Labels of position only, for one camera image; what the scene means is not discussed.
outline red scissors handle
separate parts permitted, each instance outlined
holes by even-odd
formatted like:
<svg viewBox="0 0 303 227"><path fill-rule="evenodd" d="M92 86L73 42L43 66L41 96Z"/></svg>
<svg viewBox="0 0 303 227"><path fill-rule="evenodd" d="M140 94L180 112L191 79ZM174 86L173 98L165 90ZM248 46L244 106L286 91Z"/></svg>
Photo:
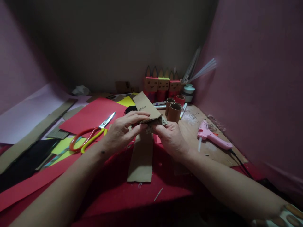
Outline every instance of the red scissors handle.
<svg viewBox="0 0 303 227"><path fill-rule="evenodd" d="M86 143L94 136L94 134L95 134L96 131L98 131L98 130L100 130L100 128L99 128L99 127L95 127L95 128L86 129L86 130L84 130L83 132L77 134L77 135L73 138L73 140L70 142L69 149L70 149L71 151L75 151L75 152L81 151L81 148L84 146L84 144L86 144ZM91 134L90 134L90 136L85 140L85 142L84 142L80 147L74 148L77 139L78 139L79 137L83 136L84 134L89 133L89 132L91 132Z"/></svg>

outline pink glue gun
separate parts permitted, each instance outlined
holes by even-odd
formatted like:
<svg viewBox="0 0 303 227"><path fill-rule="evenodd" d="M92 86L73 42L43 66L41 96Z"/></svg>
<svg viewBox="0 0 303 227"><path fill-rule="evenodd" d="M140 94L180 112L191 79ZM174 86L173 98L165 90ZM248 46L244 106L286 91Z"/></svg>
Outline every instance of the pink glue gun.
<svg viewBox="0 0 303 227"><path fill-rule="evenodd" d="M200 152L202 140L206 140L206 139L209 139L214 144L218 145L224 150L229 150L233 147L231 143L225 142L224 140L220 139L208 129L208 123L206 119L202 121L199 127L198 138L199 138L199 147L198 147L199 152Z"/></svg>

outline yellow scissors handle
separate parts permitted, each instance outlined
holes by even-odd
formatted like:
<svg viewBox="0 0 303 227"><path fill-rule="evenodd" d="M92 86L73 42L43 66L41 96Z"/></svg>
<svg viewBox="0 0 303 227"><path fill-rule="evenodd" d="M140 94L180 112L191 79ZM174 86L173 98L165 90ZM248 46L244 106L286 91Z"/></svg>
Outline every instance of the yellow scissors handle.
<svg viewBox="0 0 303 227"><path fill-rule="evenodd" d="M104 132L104 135L106 135L107 133L107 129L101 129L100 132L98 132L93 138L91 138L89 141L86 142L86 144L83 145L83 147L81 148L81 153L84 154L85 153L85 149L92 143L94 142L102 133Z"/></svg>

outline scissors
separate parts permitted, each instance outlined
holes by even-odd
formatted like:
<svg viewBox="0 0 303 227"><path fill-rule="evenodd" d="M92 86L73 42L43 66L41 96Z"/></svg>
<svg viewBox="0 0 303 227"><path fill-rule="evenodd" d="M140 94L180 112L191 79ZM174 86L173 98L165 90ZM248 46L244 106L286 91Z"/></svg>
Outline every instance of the scissors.
<svg viewBox="0 0 303 227"><path fill-rule="evenodd" d="M112 118L114 117L114 115L116 114L116 112L113 112L111 114L111 116L109 116L108 119L106 119L105 121L103 121L102 124L99 125L99 127L95 127L95 128L90 128L90 129L86 129L83 132L77 134L73 140L70 142L69 145L69 149L71 151L75 151L75 152L79 152L81 151L82 154L85 153L85 149L93 142L95 141L104 131L104 135L106 135L107 133L107 129L105 129L105 127L108 125L108 123L112 120ZM84 134L87 134L91 132L90 136L86 139L86 141L78 148L75 148L75 143L77 142L77 139L80 138L81 136L83 136Z"/></svg>

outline yellow paper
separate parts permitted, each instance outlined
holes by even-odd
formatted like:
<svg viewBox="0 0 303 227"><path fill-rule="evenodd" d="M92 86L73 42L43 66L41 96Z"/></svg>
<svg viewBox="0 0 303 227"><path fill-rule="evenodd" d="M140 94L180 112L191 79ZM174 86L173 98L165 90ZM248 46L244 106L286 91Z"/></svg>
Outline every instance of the yellow paper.
<svg viewBox="0 0 303 227"><path fill-rule="evenodd" d="M53 149L52 153L53 154L60 154L64 149L66 149L70 142L73 140L73 138L65 138L64 140L61 140L58 145ZM85 142L86 138L81 138L76 144L75 144L75 148L80 147L84 142ZM56 164L57 162L60 162L61 160L67 158L68 156L72 155L74 152L68 150L67 152L65 152L60 158L58 158L53 164L51 164L50 166Z"/></svg>
<svg viewBox="0 0 303 227"><path fill-rule="evenodd" d="M129 106L135 106L134 101L129 97L125 97L124 99L122 99L121 101L117 102L123 106L129 107Z"/></svg>

